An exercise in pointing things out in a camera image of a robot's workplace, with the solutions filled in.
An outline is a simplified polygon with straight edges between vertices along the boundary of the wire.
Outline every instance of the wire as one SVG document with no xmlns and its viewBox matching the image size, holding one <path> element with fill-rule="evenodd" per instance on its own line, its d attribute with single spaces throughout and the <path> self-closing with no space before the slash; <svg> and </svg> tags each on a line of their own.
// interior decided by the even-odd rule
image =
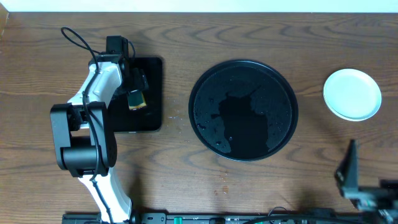
<svg viewBox="0 0 398 224">
<path fill-rule="evenodd" d="M 352 222 L 348 220 L 342 220 L 338 218 L 327 218 L 327 217 L 314 217 L 310 215 L 274 215 L 272 217 L 262 217 L 247 221 L 243 224 L 256 224 L 259 222 L 268 222 L 273 220 L 311 220 L 311 221 L 321 221 L 330 222 L 338 224 L 359 224 L 357 222 Z"/>
<path fill-rule="evenodd" d="M 67 31 L 71 32 L 72 34 L 74 34 L 77 38 L 79 38 L 83 42 L 83 44 L 86 45 L 86 47 L 74 42 L 73 40 L 71 40 L 71 38 L 69 38 L 65 34 L 65 32 L 63 31 L 65 29 Z M 95 80 L 95 78 L 97 77 L 97 75 L 100 72 L 100 66 L 98 65 L 98 61 L 97 61 L 97 58 L 95 57 L 94 50 L 91 49 L 91 47 L 87 44 L 87 42 L 78 33 L 76 33 L 74 30 L 72 30 L 69 27 L 62 27 L 61 28 L 61 33 L 70 42 L 76 44 L 77 46 L 79 46 L 79 47 L 81 47 L 83 49 L 86 49 L 86 50 L 90 51 L 91 56 L 93 56 L 93 60 L 95 62 L 95 67 L 96 67 L 95 73 L 94 73 L 93 77 L 90 79 L 90 81 L 88 82 L 88 84 L 87 84 L 85 90 L 83 91 L 83 93 L 81 93 L 83 95 L 83 109 L 84 109 L 86 117 L 87 117 L 88 125 L 89 125 L 89 127 L 91 129 L 91 132 L 93 133 L 94 144 L 95 144 L 95 148 L 96 148 L 96 165 L 95 165 L 94 174 L 90 178 L 90 181 L 93 181 L 95 179 L 95 177 L 98 175 L 98 167 L 100 166 L 101 151 L 100 151 L 100 144 L 98 142 L 98 137 L 97 137 L 97 133 L 95 131 L 94 123 L 93 123 L 93 120 L 91 119 L 90 113 L 89 113 L 88 108 L 87 108 L 86 99 L 88 98 L 87 92 L 90 90 L 90 86 L 93 84 L 93 81 Z"/>
<path fill-rule="evenodd" d="M 75 34 L 75 35 L 86 45 L 86 47 L 83 46 L 83 45 L 80 45 L 80 44 L 76 43 L 76 42 L 73 41 L 73 40 L 71 40 L 71 38 L 69 38 L 69 37 L 64 33 L 64 31 L 63 31 L 64 29 L 68 30 L 68 31 L 71 32 L 72 34 Z M 86 50 L 91 49 L 91 48 L 88 46 L 88 44 L 85 43 L 85 41 L 84 41 L 75 31 L 73 31 L 71 28 L 69 28 L 69 27 L 62 27 L 62 28 L 61 28 L 61 33 L 62 33 L 62 35 L 63 35 L 67 40 L 69 40 L 70 42 L 74 43 L 75 45 L 77 45 L 77 46 L 79 46 L 79 47 L 81 47 L 81 48 L 83 48 L 83 49 L 86 49 Z"/>
<path fill-rule="evenodd" d="M 287 211 L 287 209 L 284 208 L 284 207 L 282 207 L 282 206 L 276 206 L 276 207 L 274 207 L 271 211 L 269 211 L 269 213 L 268 213 L 267 216 L 268 216 L 268 217 L 271 216 L 271 215 L 272 215 L 272 212 L 274 212 L 274 210 L 277 209 L 277 208 L 283 208 L 284 210 Z"/>
<path fill-rule="evenodd" d="M 64 33 L 65 29 L 68 30 L 69 32 L 71 32 L 72 34 L 74 34 L 77 38 L 79 38 L 83 42 L 83 44 L 86 45 L 86 47 L 74 42 L 73 40 L 71 40 L 71 38 L 69 38 Z M 100 73 L 100 66 L 98 65 L 97 58 L 95 57 L 95 54 L 94 54 L 94 52 L 96 52 L 97 54 L 99 52 L 91 49 L 91 47 L 87 44 L 87 42 L 79 34 L 77 34 L 74 30 L 72 30 L 71 28 L 62 27 L 61 28 L 61 33 L 70 42 L 74 43 L 75 45 L 77 45 L 77 46 L 79 46 L 79 47 L 81 47 L 83 49 L 86 49 L 86 50 L 90 51 L 90 54 L 91 54 L 91 56 L 93 56 L 93 60 L 95 62 L 95 67 L 96 67 L 95 73 L 94 73 L 93 77 L 90 79 L 90 81 L 88 82 L 85 90 L 81 93 L 83 95 L 83 109 L 84 109 L 86 117 L 87 117 L 88 126 L 90 127 L 90 130 L 91 130 L 91 132 L 93 134 L 93 139 L 94 139 L 94 144 L 95 144 L 95 149 L 96 149 L 96 165 L 95 165 L 94 174 L 90 178 L 90 181 L 93 183 L 93 186 L 94 186 L 95 190 L 97 191 L 98 197 L 99 197 L 99 199 L 101 200 L 102 204 L 104 205 L 104 207 L 106 209 L 106 213 L 109 215 L 109 220 L 110 220 L 111 224 L 113 224 L 113 219 L 112 219 L 112 215 L 111 215 L 111 209 L 106 204 L 105 199 L 102 196 L 102 194 L 100 192 L 100 189 L 98 188 L 97 181 L 95 181 L 95 177 L 98 175 L 98 169 L 99 169 L 99 166 L 100 166 L 101 151 L 100 151 L 100 144 L 98 142 L 98 136 L 97 136 L 97 133 L 95 131 L 94 123 L 93 123 L 93 120 L 91 119 L 91 115 L 90 115 L 90 112 L 88 111 L 88 107 L 87 107 L 87 103 L 86 103 L 86 99 L 89 97 L 87 92 L 90 90 L 90 86 L 93 84 L 95 78 Z"/>
<path fill-rule="evenodd" d="M 132 53 L 132 59 L 136 59 L 136 49 L 134 48 L 134 45 L 132 44 L 132 42 L 129 40 L 129 44 L 131 45 L 132 51 L 134 53 Z"/>
<path fill-rule="evenodd" d="M 102 194 L 100 192 L 100 189 L 98 188 L 97 181 L 93 180 L 92 183 L 93 183 L 93 186 L 94 186 L 95 190 L 97 191 L 99 199 L 101 200 L 102 204 L 104 205 L 104 207 L 106 209 L 106 213 L 109 215 L 109 221 L 112 224 L 113 223 L 113 219 L 112 219 L 112 215 L 111 215 L 111 209 L 108 207 L 108 204 L 105 202 L 105 199 L 102 196 Z"/>
</svg>

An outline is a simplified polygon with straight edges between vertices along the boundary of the water droplet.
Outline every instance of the water droplet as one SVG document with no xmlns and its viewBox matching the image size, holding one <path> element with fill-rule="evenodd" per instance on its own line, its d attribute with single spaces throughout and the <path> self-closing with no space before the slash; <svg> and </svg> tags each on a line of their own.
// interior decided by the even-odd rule
<svg viewBox="0 0 398 224">
<path fill-rule="evenodd" d="M 201 124 L 198 124 L 198 128 L 202 128 L 203 130 L 206 129 L 206 127 L 202 126 Z"/>
</svg>

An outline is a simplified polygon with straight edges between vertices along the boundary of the black plate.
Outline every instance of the black plate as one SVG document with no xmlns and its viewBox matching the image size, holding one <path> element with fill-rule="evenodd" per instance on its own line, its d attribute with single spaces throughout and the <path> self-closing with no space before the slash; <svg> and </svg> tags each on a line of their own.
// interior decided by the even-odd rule
<svg viewBox="0 0 398 224">
<path fill-rule="evenodd" d="M 286 79 L 250 60 L 223 62 L 205 72 L 193 87 L 188 111 L 202 143 L 236 161 L 255 161 L 281 150 L 299 115 Z"/>
</svg>

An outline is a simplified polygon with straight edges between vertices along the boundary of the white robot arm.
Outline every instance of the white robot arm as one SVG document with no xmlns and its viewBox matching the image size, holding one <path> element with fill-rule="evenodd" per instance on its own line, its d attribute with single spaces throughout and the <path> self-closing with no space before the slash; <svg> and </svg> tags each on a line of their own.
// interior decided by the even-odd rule
<svg viewBox="0 0 398 224">
<path fill-rule="evenodd" d="M 57 163 L 86 185 L 101 210 L 102 222 L 132 223 L 132 201 L 124 193 L 114 169 L 117 146 L 107 110 L 115 92 L 123 94 L 134 90 L 123 86 L 126 79 L 132 80 L 128 40 L 121 36 L 108 36 L 106 52 L 95 57 L 95 63 L 91 61 L 88 77 L 78 93 L 68 103 L 54 105 L 51 109 Z M 87 111 L 91 125 L 88 124 Z M 90 136 L 71 135 L 71 131 L 82 128 L 90 128 Z"/>
</svg>

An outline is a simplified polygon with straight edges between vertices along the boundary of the wooden table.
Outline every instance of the wooden table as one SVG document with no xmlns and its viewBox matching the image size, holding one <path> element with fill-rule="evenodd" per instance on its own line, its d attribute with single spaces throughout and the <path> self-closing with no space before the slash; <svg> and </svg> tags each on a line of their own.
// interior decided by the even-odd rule
<svg viewBox="0 0 398 224">
<path fill-rule="evenodd" d="M 11 13 L 0 53 L 2 223 L 60 223 L 65 212 L 98 211 L 85 187 L 55 162 L 50 108 L 77 92 L 91 57 L 64 39 L 61 26 L 74 28 L 96 50 L 104 50 L 107 35 L 122 35 L 138 57 L 164 60 L 162 128 L 116 135 L 118 174 L 137 208 L 353 212 L 333 178 L 353 138 L 361 143 L 361 184 L 398 178 L 396 14 Z M 271 65 L 297 95 L 293 138 L 262 161 L 217 156 L 190 126 L 193 85 L 213 65 L 234 58 Z M 341 68 L 362 70 L 379 84 L 382 105 L 371 119 L 345 121 L 326 107 L 323 83 Z"/>
</svg>

